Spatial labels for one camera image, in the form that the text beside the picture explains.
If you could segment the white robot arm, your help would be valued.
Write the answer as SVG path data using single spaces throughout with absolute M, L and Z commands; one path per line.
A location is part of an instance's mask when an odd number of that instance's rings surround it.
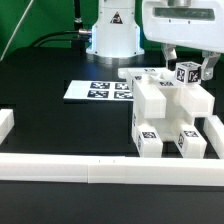
M 87 55 L 107 63 L 142 55 L 140 36 L 158 42 L 167 61 L 183 46 L 202 52 L 201 77 L 210 80 L 224 54 L 224 0 L 142 0 L 142 24 L 135 22 L 135 0 L 99 0 Z

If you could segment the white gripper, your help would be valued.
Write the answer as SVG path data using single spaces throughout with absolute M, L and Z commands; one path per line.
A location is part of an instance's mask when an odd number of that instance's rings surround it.
M 224 0 L 190 0 L 186 7 L 176 6 L 175 0 L 143 0 L 142 22 L 146 39 L 162 43 L 167 69 L 175 69 L 175 45 L 206 50 L 201 79 L 213 78 L 224 53 Z

